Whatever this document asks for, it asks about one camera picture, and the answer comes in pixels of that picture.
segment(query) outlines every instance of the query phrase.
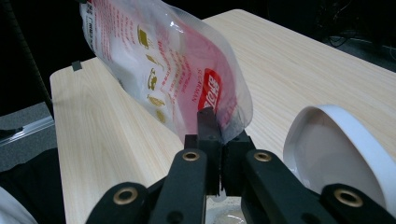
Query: plastic bag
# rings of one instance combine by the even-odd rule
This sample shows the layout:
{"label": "plastic bag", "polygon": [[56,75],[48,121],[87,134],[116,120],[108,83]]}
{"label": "plastic bag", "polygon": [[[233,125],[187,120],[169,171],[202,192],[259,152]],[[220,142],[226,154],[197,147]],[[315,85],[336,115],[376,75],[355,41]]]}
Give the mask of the plastic bag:
{"label": "plastic bag", "polygon": [[213,106],[223,143],[251,122],[248,86],[226,39],[160,0],[89,0],[85,38],[136,101],[184,142],[198,110]]}

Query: floor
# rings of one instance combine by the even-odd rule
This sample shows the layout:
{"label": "floor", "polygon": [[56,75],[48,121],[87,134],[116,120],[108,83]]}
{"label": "floor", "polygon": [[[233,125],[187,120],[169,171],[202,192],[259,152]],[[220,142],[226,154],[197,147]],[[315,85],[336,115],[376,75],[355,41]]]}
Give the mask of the floor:
{"label": "floor", "polygon": [[[374,49],[366,41],[349,39],[339,50],[396,72],[396,49],[383,47]],[[40,103],[21,111],[0,117],[0,130],[27,127],[32,131],[18,139],[0,139],[0,171],[30,160],[44,150],[57,147],[55,126],[46,104]]]}

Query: gray carpet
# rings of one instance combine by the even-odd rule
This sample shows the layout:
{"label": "gray carpet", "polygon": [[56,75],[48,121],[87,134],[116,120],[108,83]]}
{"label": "gray carpet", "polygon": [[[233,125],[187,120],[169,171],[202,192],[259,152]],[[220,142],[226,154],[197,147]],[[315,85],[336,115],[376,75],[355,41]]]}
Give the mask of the gray carpet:
{"label": "gray carpet", "polygon": [[[396,49],[386,47],[375,49],[370,43],[354,39],[349,39],[338,49],[396,72]],[[44,103],[33,105],[22,111],[0,117],[0,130],[19,128],[48,116],[50,116],[50,112]],[[0,146],[0,171],[28,161],[40,152],[53,147],[57,147],[53,125],[17,141],[2,145]]]}

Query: table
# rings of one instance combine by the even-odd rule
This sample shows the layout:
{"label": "table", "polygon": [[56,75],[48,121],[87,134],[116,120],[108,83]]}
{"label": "table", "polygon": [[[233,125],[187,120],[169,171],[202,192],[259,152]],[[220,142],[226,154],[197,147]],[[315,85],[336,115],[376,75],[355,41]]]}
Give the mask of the table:
{"label": "table", "polygon": [[[246,128],[282,159],[286,135],[308,105],[340,105],[396,159],[396,74],[236,9],[208,18],[230,42],[253,99]],[[98,59],[50,77],[67,223],[84,223],[114,185],[150,186],[183,148]]]}

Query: black cable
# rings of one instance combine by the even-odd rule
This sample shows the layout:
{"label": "black cable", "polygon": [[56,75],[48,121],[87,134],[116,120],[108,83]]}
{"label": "black cable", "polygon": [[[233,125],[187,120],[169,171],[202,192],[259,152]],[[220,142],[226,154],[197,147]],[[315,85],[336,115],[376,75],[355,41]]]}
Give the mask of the black cable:
{"label": "black cable", "polygon": [[52,100],[50,99],[48,90],[47,90],[47,88],[44,84],[44,81],[40,75],[37,65],[35,64],[35,59],[34,59],[32,52],[30,51],[30,48],[24,38],[24,35],[22,33],[21,27],[19,26],[17,18],[15,17],[14,10],[12,9],[12,5],[9,2],[9,0],[2,0],[1,3],[3,5],[3,10],[6,14],[7,22],[9,24],[10,28],[12,29],[13,34],[15,35],[15,37],[21,47],[21,50],[22,50],[23,56],[27,62],[27,65],[28,65],[29,69],[32,71],[32,73],[35,77],[36,84],[38,85],[38,87],[41,90],[41,95],[44,99],[44,102],[46,103],[47,108],[49,109],[49,112],[50,112],[52,118],[54,119]]}

